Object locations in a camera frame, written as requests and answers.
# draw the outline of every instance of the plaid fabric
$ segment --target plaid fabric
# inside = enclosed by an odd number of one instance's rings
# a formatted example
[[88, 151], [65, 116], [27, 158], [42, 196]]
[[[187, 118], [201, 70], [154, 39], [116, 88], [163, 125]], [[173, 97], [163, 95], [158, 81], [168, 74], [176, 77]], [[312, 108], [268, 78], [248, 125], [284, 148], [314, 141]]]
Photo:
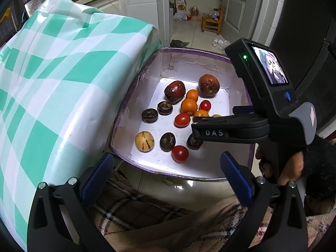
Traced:
[[[139, 193], [125, 178], [113, 172], [88, 215], [117, 251], [164, 247], [178, 252], [217, 252], [232, 236], [246, 212], [247, 208], [240, 206], [235, 196], [198, 212], [179, 208]], [[250, 246], [261, 242], [272, 213], [268, 208]], [[335, 211], [306, 218], [309, 250], [322, 238], [334, 217]], [[167, 234], [173, 220], [172, 232]], [[201, 227], [192, 224], [195, 220], [199, 220], [197, 223]], [[203, 227], [204, 234], [191, 234]]]
[[24, 250], [37, 185], [95, 164], [129, 85], [161, 46], [143, 21], [46, 0], [0, 50], [0, 217]]

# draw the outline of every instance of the orange fruit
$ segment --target orange fruit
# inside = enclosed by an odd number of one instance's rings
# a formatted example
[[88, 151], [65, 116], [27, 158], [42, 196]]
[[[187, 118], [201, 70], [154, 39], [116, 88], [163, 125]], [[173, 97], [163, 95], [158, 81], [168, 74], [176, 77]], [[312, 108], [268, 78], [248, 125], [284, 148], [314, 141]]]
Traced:
[[182, 113], [187, 113], [188, 115], [193, 115], [197, 111], [197, 103], [193, 99], [186, 98], [181, 103]]
[[187, 95], [185, 96], [185, 98], [190, 98], [193, 99], [194, 101], [198, 100], [198, 92], [195, 89], [191, 89], [187, 92]]
[[206, 110], [198, 110], [194, 113], [194, 117], [208, 117], [209, 113]]

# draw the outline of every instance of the display screen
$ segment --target display screen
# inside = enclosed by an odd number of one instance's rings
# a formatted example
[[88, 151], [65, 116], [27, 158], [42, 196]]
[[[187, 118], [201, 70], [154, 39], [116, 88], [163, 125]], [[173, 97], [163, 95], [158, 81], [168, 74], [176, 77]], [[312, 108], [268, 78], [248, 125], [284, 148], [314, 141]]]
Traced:
[[252, 46], [252, 48], [263, 65], [271, 84], [288, 84], [287, 77], [275, 55], [271, 51], [256, 46]]

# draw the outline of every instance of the green and white checkered tablecloth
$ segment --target green and white checkered tablecloth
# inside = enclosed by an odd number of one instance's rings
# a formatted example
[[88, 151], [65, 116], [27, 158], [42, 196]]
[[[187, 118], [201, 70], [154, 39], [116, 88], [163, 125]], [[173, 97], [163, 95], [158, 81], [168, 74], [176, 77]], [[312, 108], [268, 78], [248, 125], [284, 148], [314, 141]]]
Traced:
[[161, 46], [143, 21], [47, 0], [0, 50], [0, 217], [24, 250], [37, 185], [96, 163], [129, 85]]

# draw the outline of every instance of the metal screw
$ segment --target metal screw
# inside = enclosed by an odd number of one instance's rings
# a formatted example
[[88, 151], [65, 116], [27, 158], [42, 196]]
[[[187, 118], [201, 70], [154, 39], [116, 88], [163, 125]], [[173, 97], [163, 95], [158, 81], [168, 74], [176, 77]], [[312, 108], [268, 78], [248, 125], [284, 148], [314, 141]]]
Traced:
[[258, 176], [258, 177], [257, 177], [257, 182], [258, 182], [259, 184], [264, 184], [264, 183], [266, 183], [266, 179], [263, 178], [263, 177], [261, 177], [261, 176]]
[[75, 178], [75, 177], [70, 178], [70, 179], [68, 180], [68, 183], [69, 183], [70, 185], [74, 185], [74, 184], [76, 184], [76, 183], [77, 183], [77, 178]]
[[296, 184], [295, 184], [295, 182], [293, 182], [293, 181], [289, 181], [289, 182], [288, 182], [288, 185], [289, 185], [291, 188], [295, 188], [295, 187], [296, 187]]
[[39, 189], [43, 189], [45, 187], [45, 182], [41, 182], [38, 185]]

